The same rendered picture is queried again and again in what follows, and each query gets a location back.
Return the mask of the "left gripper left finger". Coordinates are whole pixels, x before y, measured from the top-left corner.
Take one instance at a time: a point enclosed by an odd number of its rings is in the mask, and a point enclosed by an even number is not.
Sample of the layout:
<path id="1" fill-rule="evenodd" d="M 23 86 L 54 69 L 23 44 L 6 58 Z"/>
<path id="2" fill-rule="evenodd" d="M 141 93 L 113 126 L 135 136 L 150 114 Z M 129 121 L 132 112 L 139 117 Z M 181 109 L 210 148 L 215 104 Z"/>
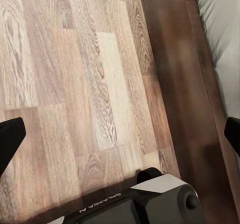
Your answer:
<path id="1" fill-rule="evenodd" d="M 25 136 L 25 125 L 21 117 L 0 122 L 0 177 Z"/>

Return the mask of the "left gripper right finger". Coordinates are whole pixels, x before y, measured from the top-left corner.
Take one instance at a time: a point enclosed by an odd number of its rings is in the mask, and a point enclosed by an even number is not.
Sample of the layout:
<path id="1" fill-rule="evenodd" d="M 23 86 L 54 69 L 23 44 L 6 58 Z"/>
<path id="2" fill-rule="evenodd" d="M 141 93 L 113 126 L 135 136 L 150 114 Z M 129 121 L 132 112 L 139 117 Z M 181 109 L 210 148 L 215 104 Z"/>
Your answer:
<path id="1" fill-rule="evenodd" d="M 227 119 L 224 135 L 240 157 L 240 119 L 229 117 Z"/>

